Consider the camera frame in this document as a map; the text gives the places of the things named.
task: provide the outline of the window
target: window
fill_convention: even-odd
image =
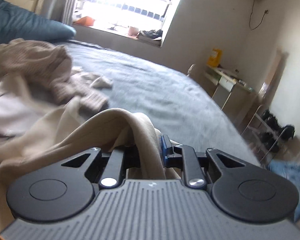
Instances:
[[[159,30],[171,0],[78,0],[77,17],[95,19],[94,28],[126,34],[128,26]]]

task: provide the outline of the beige sweater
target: beige sweater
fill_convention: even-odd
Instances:
[[[80,125],[79,103],[80,97],[73,98],[39,119],[23,136],[0,145],[0,231],[13,220],[5,195],[16,178],[91,147],[109,151],[135,143],[141,170],[132,171],[133,178],[179,178],[173,169],[162,166],[160,132],[146,115],[114,108]]]
[[[49,89],[56,103],[66,103],[75,95],[80,95],[82,106],[98,112],[107,102],[107,97],[72,77],[71,68],[72,59],[65,46],[23,39],[0,44],[0,78],[18,73],[28,82]]]

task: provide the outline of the teal pillow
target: teal pillow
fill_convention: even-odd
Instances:
[[[68,25],[0,0],[0,44],[17,38],[53,42],[65,41],[74,36],[75,29]]]

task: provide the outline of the beige fabric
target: beige fabric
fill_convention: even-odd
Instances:
[[[84,72],[81,67],[74,66],[71,69],[73,79],[78,79],[79,82],[87,84],[91,88],[111,88],[113,80],[105,75],[96,72]]]
[[[0,45],[0,77],[18,73],[28,82],[38,83],[53,93],[57,103],[82,97],[86,108],[99,111],[107,97],[79,79],[71,78],[72,59],[65,46],[44,41],[12,40]]]
[[[21,76],[6,75],[0,82],[0,135],[22,135],[56,107],[47,102],[33,101]]]
[[[160,158],[159,131],[141,113],[108,109],[80,126],[80,97],[39,119],[23,136],[0,146],[0,231],[13,220],[6,203],[6,190],[16,178],[72,156],[91,147],[108,151],[112,147],[135,143],[139,150],[144,179],[178,178],[165,169]]]

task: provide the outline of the orange object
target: orange object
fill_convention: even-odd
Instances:
[[[207,64],[210,65],[211,67],[217,67],[220,64],[221,56],[222,56],[222,50],[213,49]]]
[[[83,18],[80,18],[79,20],[77,20],[75,22],[75,24],[79,24],[79,25],[82,25],[82,26],[93,26],[95,22],[95,19],[89,17],[89,16],[85,16]]]

